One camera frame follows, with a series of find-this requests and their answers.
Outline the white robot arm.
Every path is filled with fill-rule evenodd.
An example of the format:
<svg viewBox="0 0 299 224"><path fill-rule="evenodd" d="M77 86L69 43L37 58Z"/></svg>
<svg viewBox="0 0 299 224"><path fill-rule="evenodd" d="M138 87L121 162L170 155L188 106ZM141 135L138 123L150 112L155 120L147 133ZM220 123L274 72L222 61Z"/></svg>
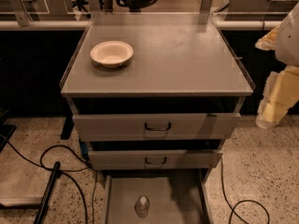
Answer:
<svg viewBox="0 0 299 224"><path fill-rule="evenodd" d="M260 38L255 47L273 50L276 59L286 65L283 71L270 73L258 107L255 123L269 129L278 125L299 102L299 4L279 26Z"/></svg>

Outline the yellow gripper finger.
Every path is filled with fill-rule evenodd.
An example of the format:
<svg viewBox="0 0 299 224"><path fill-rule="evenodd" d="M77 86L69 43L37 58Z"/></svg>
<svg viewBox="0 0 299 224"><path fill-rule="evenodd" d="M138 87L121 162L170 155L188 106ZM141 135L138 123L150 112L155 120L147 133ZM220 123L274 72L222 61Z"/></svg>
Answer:
<svg viewBox="0 0 299 224"><path fill-rule="evenodd" d="M279 73L271 72L263 89L256 125L263 129L278 125L298 102L299 67L287 65Z"/></svg>
<svg viewBox="0 0 299 224"><path fill-rule="evenodd" d="M275 27L255 43L255 48L260 50L275 50L277 47L279 27Z"/></svg>

